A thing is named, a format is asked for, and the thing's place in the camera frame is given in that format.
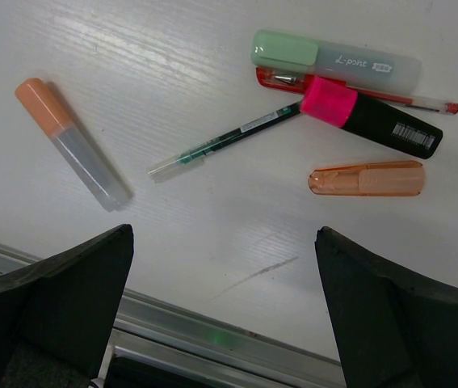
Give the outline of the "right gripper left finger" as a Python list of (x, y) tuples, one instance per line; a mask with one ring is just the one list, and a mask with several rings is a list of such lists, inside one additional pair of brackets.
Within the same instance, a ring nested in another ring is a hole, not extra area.
[(87, 387), (131, 268), (128, 224), (0, 276), (0, 387)]

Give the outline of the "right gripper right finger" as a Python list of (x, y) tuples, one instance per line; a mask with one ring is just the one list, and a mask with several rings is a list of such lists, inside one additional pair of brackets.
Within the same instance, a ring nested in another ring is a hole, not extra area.
[(458, 288), (329, 227), (317, 266), (349, 387), (458, 387)]

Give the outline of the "green ink pen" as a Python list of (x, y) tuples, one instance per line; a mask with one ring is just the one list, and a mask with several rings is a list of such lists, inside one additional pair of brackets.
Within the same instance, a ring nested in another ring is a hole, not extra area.
[(164, 182), (200, 165), (210, 154), (290, 120), (299, 114), (300, 101), (297, 101), (150, 167), (149, 176), (156, 183)]

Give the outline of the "orange cap clear highlighter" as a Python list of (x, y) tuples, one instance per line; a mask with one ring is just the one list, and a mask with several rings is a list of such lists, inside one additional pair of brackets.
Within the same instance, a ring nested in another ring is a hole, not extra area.
[(46, 82), (29, 78), (16, 88), (15, 96), (105, 210), (112, 212), (128, 203), (129, 190)]

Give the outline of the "orange translucent highlighter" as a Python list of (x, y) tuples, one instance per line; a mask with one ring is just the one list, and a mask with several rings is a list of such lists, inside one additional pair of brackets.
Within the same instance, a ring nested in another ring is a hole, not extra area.
[(420, 162), (378, 162), (314, 170), (309, 189), (321, 196), (417, 196), (426, 182)]

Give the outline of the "pink cap black highlighter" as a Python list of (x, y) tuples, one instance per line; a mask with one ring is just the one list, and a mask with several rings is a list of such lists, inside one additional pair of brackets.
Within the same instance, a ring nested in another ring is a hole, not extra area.
[(324, 78), (311, 82), (300, 111), (416, 158), (430, 158), (443, 140), (443, 131), (434, 125)]

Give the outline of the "mint L-point highlighter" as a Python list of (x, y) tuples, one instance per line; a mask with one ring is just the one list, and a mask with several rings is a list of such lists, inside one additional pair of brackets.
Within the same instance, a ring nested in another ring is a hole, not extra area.
[(411, 93), (422, 72), (422, 62), (414, 57), (273, 30), (254, 34), (250, 59), (257, 67), (394, 94)]

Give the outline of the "aluminium frame rail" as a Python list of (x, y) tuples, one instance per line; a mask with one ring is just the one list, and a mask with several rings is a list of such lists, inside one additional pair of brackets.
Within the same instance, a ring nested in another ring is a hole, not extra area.
[[(0, 245), (0, 276), (43, 259)], [(342, 387), (339, 363), (127, 290), (93, 386)]]

